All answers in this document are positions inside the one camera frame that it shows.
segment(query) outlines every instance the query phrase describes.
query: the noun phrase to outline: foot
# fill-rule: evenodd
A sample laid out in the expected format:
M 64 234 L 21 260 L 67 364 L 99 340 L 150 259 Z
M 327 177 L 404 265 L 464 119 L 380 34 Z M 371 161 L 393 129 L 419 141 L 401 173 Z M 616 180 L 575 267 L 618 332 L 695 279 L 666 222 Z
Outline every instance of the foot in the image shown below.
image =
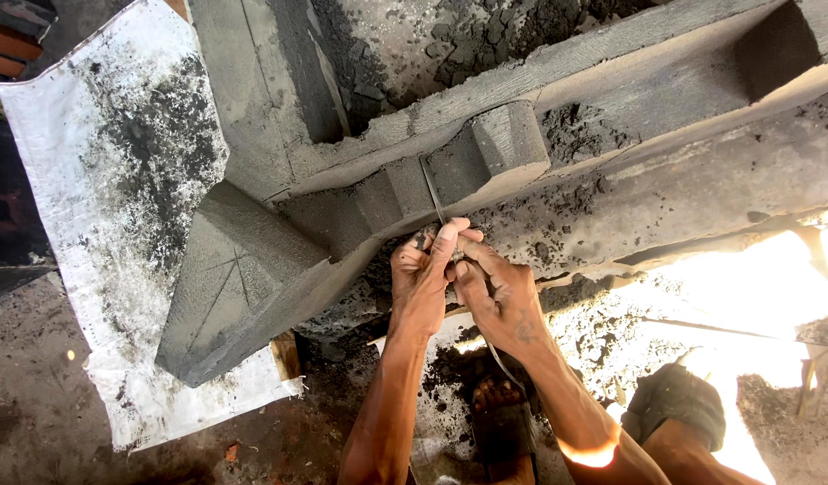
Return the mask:
M 495 386 L 495 381 L 489 379 L 480 383 L 479 388 L 474 389 L 473 412 L 487 413 L 489 410 L 503 406 L 513 406 L 523 401 L 522 393 L 509 380 Z M 492 483 L 534 485 L 536 482 L 534 465 L 530 461 L 530 455 L 507 462 L 492 463 L 488 467 Z

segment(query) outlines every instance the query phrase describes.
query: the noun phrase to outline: hand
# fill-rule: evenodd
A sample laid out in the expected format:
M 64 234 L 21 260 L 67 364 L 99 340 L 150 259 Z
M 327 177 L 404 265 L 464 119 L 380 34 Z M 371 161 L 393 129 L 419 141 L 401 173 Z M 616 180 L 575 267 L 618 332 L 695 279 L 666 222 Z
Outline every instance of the hand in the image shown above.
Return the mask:
M 465 256 L 449 276 L 455 277 L 456 296 L 473 315 L 486 340 L 522 364 L 532 351 L 551 348 L 554 340 L 546 328 L 534 276 L 527 265 L 510 264 L 494 249 L 460 238 Z M 492 294 L 486 281 L 493 287 Z
M 459 235 L 466 240 L 483 240 L 483 233 L 469 229 L 470 225 L 471 221 L 464 217 L 453 217 L 440 231 L 435 226 L 420 230 L 393 252 L 389 333 L 404 327 L 428 337 L 441 328 L 447 304 L 444 292 L 449 284 L 445 270 Z

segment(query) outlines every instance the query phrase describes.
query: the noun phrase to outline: fingernail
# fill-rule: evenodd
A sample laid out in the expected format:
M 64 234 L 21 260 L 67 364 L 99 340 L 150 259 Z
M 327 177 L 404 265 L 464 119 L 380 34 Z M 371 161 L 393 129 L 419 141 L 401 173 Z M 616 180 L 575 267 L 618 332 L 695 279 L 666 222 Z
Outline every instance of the fingernail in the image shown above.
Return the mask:
M 459 230 L 454 225 L 445 225 L 438 231 L 438 237 L 441 239 L 452 240 L 459 234 Z

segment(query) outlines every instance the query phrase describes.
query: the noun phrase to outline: black sandal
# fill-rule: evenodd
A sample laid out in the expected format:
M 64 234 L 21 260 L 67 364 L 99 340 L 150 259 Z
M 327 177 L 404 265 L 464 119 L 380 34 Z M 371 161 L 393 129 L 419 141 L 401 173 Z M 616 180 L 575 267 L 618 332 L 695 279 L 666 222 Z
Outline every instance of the black sandal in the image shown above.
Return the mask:
M 705 430 L 711 438 L 710 451 L 721 450 L 725 412 L 719 392 L 679 363 L 668 363 L 639 378 L 638 389 L 621 417 L 621 424 L 636 443 L 644 445 L 669 418 Z
M 489 379 L 490 377 L 486 377 L 479 383 Z M 490 463 L 507 462 L 514 458 L 531 455 L 534 477 L 536 477 L 534 415 L 530 411 L 525 392 L 523 390 L 519 392 L 523 399 L 522 402 L 488 411 L 475 411 L 474 402 L 471 401 L 473 439 L 483 460 L 486 476 L 489 475 L 488 464 Z

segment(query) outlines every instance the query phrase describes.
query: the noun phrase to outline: forearm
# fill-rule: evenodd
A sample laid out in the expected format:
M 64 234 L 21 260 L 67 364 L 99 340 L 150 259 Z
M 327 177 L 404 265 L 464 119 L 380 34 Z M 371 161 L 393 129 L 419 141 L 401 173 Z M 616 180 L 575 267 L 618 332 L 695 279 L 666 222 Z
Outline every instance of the forearm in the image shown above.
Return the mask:
M 663 483 L 654 461 L 576 378 L 549 342 L 523 362 L 573 477 L 585 483 Z
M 428 342 L 427 336 L 403 331 L 387 336 L 384 354 L 345 444 L 340 485 L 405 482 Z

